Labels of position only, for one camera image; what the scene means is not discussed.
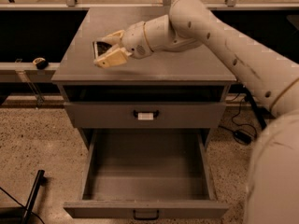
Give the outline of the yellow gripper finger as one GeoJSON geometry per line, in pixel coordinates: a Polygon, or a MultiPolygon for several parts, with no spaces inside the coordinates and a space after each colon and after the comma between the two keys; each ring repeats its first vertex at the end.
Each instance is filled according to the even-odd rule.
{"type": "Polygon", "coordinates": [[[100,68],[109,68],[127,63],[131,55],[125,48],[98,50],[93,63],[100,68]]]}
{"type": "Polygon", "coordinates": [[[112,33],[112,34],[109,34],[106,36],[102,36],[99,38],[99,40],[101,42],[108,43],[111,46],[114,46],[116,44],[121,45],[121,40],[122,40],[124,33],[125,33],[124,30],[119,30],[115,33],[112,33]]]}

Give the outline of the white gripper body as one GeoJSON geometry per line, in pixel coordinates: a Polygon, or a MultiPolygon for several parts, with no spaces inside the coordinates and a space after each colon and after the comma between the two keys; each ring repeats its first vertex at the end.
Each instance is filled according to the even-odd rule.
{"type": "Polygon", "coordinates": [[[124,31],[121,39],[123,46],[135,59],[143,59],[152,54],[145,34],[145,22],[131,25],[124,31]]]}

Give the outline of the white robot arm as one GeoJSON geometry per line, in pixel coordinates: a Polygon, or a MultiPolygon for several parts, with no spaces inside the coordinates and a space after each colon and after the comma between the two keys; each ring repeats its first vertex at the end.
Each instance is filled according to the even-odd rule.
{"type": "Polygon", "coordinates": [[[200,0],[101,38],[107,68],[157,50],[206,45],[274,116],[251,154],[244,224],[299,224],[299,66],[216,18],[200,0]]]}

